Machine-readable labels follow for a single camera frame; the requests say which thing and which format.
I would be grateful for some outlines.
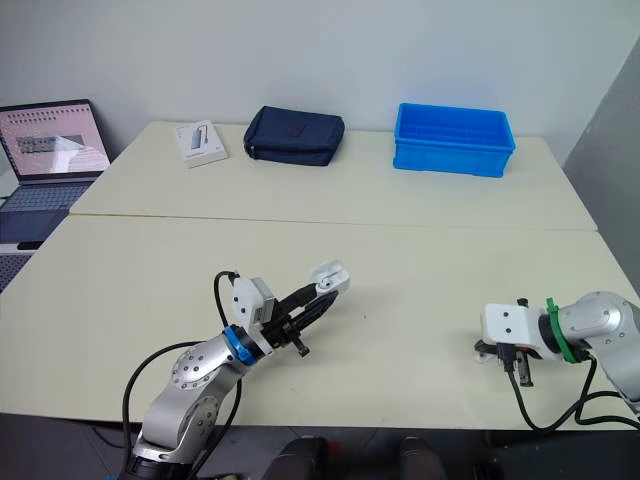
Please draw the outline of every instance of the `navy blue pouch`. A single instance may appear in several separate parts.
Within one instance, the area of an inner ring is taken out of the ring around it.
[[[324,167],[343,134],[336,115],[262,107],[244,134],[244,150],[254,159]]]

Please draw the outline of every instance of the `green ring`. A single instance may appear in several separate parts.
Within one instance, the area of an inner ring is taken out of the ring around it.
[[[558,342],[558,345],[560,346],[562,356],[569,363],[579,363],[576,360],[576,357],[573,356],[571,347],[565,340],[564,335],[562,335],[560,322],[558,321],[558,306],[553,303],[553,298],[547,298],[547,313],[549,313],[551,331],[553,332],[553,336],[555,337],[556,342]]]

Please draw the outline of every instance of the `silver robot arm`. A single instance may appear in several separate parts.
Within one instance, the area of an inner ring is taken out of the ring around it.
[[[637,415],[640,413],[640,310],[608,292],[585,295],[575,304],[547,309],[489,304],[482,316],[480,358],[515,345],[521,386],[533,386],[527,355],[577,363],[584,351],[596,354],[607,377]]]
[[[300,332],[347,290],[349,273],[333,261],[314,269],[311,280],[278,301],[262,279],[232,277],[238,325],[180,355],[169,383],[144,417],[120,480],[187,478],[213,432],[222,401],[238,380],[277,347],[294,343],[301,356],[309,353]],[[303,310],[292,317],[298,308]]]

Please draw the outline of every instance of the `cable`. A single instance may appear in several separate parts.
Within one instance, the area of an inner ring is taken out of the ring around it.
[[[587,374],[587,381],[585,381],[584,387],[582,388],[582,393],[580,394],[581,397],[584,397],[587,395],[587,392],[589,391],[589,387],[591,386],[591,381],[593,380],[593,376],[596,373],[596,367],[598,366],[598,361],[595,359],[593,355],[589,354],[589,360],[591,360],[591,366],[589,367],[589,373]],[[620,397],[620,394],[618,392],[611,392],[611,393],[613,393],[616,397]],[[596,425],[598,423],[613,422],[613,423],[623,423],[625,425],[629,425],[630,427],[637,428],[638,430],[640,430],[640,423],[634,422],[633,420],[629,420],[628,418],[625,418],[625,417],[620,417],[618,415],[603,415],[600,417],[593,417],[593,418],[580,418],[580,416],[582,415],[582,407],[584,407],[584,403],[578,407],[574,415],[574,420],[578,425]]]
[[[220,315],[220,320],[222,321],[222,324],[225,327],[228,327],[229,323],[227,322],[227,317],[224,314],[224,308],[222,307],[222,302],[220,301],[220,279],[224,276],[227,276],[229,278],[229,281],[233,283],[233,279],[237,278],[238,274],[234,272],[230,272],[228,270],[223,270],[219,272],[213,279],[213,295],[216,299],[216,307],[218,308],[218,314]],[[203,453],[200,455],[198,460],[193,464],[193,467],[191,468],[191,473],[189,473],[187,480],[194,480],[196,478],[198,471],[202,468],[202,466],[205,464],[209,456],[213,453],[213,451],[216,449],[218,444],[222,441],[222,438],[225,436],[225,434],[229,430],[229,427],[231,427],[231,423],[233,422],[233,419],[235,418],[236,413],[238,412],[238,407],[240,406],[241,399],[242,399],[242,379],[238,380],[238,383],[236,383],[236,396],[233,400],[233,407],[231,407],[231,412],[229,413],[229,417],[227,418],[227,421],[222,427],[220,434],[214,437],[214,440],[211,442],[210,445],[205,447],[205,449],[203,450]]]
[[[177,348],[185,348],[192,347],[201,343],[197,342],[180,342],[175,343],[173,345],[169,345],[168,347],[161,348],[155,353],[152,353],[144,361],[138,365],[138,368],[135,369],[131,378],[129,378],[129,382],[127,382],[127,386],[124,389],[124,394],[122,395],[122,433],[124,436],[124,460],[122,462],[122,471],[126,472],[127,466],[131,461],[131,423],[129,422],[129,399],[131,398],[131,390],[133,389],[134,383],[142,373],[142,370],[145,369],[147,365],[149,365],[153,360],[158,358],[160,355],[170,352],[171,350],[175,350]]]
[[[223,270],[213,279],[213,296],[216,299],[216,307],[218,307],[218,314],[220,315],[220,320],[222,320],[222,325],[226,328],[229,326],[229,322],[227,322],[227,316],[224,314],[224,308],[222,308],[222,302],[220,301],[220,279],[224,276],[228,277],[229,281],[233,283],[231,279],[236,278],[238,275],[234,272]]]
[[[216,301],[218,314],[220,315],[220,320],[222,321],[222,324],[224,325],[224,327],[228,327],[229,323],[227,322],[227,317],[224,313],[224,308],[222,307],[222,301],[220,300],[220,279],[224,276],[228,277],[229,281],[233,283],[233,280],[238,277],[238,274],[228,270],[223,270],[219,272],[213,280],[213,295]],[[142,371],[147,367],[147,365],[149,365],[153,360],[158,358],[160,355],[178,348],[191,347],[198,343],[201,343],[201,341],[181,342],[181,343],[169,345],[168,347],[164,347],[158,350],[157,352],[149,355],[140,365],[138,365],[138,368],[136,368],[136,370],[131,375],[131,378],[129,378],[129,382],[127,382],[127,386],[125,387],[124,394],[122,396],[122,433],[124,437],[124,445],[122,448],[125,449],[124,459],[122,463],[123,472],[126,472],[129,462],[131,461],[132,445],[131,445],[131,423],[129,421],[129,400],[131,398],[131,390],[133,389],[133,385],[135,384],[136,380],[138,379]],[[206,447],[206,449],[203,451],[203,454],[200,456],[198,461],[194,464],[191,470],[191,473],[189,474],[189,477],[188,477],[190,480],[195,478],[195,475],[197,474],[198,470],[200,470],[202,465],[204,465],[209,455],[211,455],[213,450],[218,446],[218,444],[222,440],[222,437],[224,437],[224,435],[227,433],[227,430],[229,430],[229,427],[231,426],[231,423],[233,422],[233,419],[235,418],[236,413],[238,411],[238,407],[240,406],[241,399],[242,399],[242,380],[238,380],[238,383],[236,384],[236,396],[233,402],[231,413],[229,413],[229,418],[227,418],[227,421],[225,422],[224,426],[222,427],[222,430],[220,431],[220,434],[215,438],[215,440],[211,443],[210,446]]]
[[[100,431],[98,430],[97,427],[91,427],[91,430],[93,430],[93,433],[96,435],[96,437],[98,437],[100,440],[102,440],[102,442],[104,444],[109,445],[111,448],[118,448],[118,449],[123,449],[124,448],[124,445],[118,445],[118,444],[115,444],[115,443],[107,440],[107,438],[100,433]]]
[[[189,476],[186,478],[186,480],[195,480],[196,475],[198,474],[198,471],[202,468],[202,466],[205,464],[209,456],[213,453],[213,451],[216,449],[216,447],[218,446],[222,438],[225,436],[225,434],[227,433],[227,430],[229,430],[229,427],[231,427],[231,423],[233,422],[233,419],[235,418],[236,413],[238,412],[238,407],[240,406],[241,398],[242,398],[242,380],[238,380],[238,383],[236,384],[236,397],[233,400],[233,407],[231,408],[231,413],[229,413],[229,417],[227,418],[227,421],[222,427],[220,434],[217,437],[215,437],[215,440],[211,442],[211,445],[209,445],[203,450],[203,453],[202,455],[200,455],[200,458],[193,464],[191,473],[189,473]]]
[[[595,369],[596,369],[596,366],[597,366],[597,362],[595,362],[595,359],[593,357],[591,357],[591,360],[592,360],[591,367],[589,368],[589,373],[587,374],[587,378],[585,379],[584,386],[582,387],[582,393],[580,395],[580,398],[576,402],[574,402],[560,416],[560,418],[558,418],[558,420],[556,420],[551,425],[548,425],[546,427],[539,427],[538,425],[533,423],[533,421],[531,420],[531,417],[529,417],[529,414],[527,413],[527,409],[526,409],[526,407],[524,405],[524,400],[522,399],[522,394],[520,393],[520,387],[518,386],[518,382],[515,379],[513,371],[508,371],[507,372],[507,376],[509,377],[509,382],[511,383],[511,387],[513,388],[513,393],[516,396],[516,401],[518,402],[518,408],[520,409],[520,413],[522,414],[522,418],[524,418],[524,421],[529,426],[529,428],[531,428],[531,430],[533,430],[535,432],[541,432],[541,433],[552,432],[552,431],[556,430],[564,422],[566,422],[567,419],[574,412],[576,412],[578,414],[578,418],[579,418],[580,414],[578,413],[578,411],[580,411],[580,413],[582,412],[582,407],[584,406],[584,404],[586,402],[588,402],[590,400],[593,400],[593,399],[596,399],[596,398],[601,398],[601,397],[615,397],[615,398],[619,398],[620,397],[620,395],[617,392],[609,392],[609,391],[594,392],[594,393],[589,393],[589,394],[586,393],[586,392],[589,391],[589,387],[591,386],[591,381],[593,380],[593,376],[595,374]],[[595,419],[586,419],[586,420],[581,420],[581,421],[587,422],[587,423],[584,423],[584,425],[591,425],[592,423],[603,423],[603,422],[609,422],[609,421],[611,421],[611,422],[620,422],[620,423],[624,423],[626,425],[632,426],[632,427],[637,428],[637,429],[640,430],[640,423],[634,422],[633,420],[629,420],[629,419],[626,419],[624,417],[614,417],[614,416],[597,417]]]

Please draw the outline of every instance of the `white wall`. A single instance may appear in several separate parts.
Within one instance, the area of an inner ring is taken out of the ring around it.
[[[640,292],[640,41],[596,110],[565,171],[602,238]]]
[[[0,0],[0,104],[88,97],[116,153],[263,104],[379,130],[402,101],[497,108],[564,161],[638,25],[634,0]]]

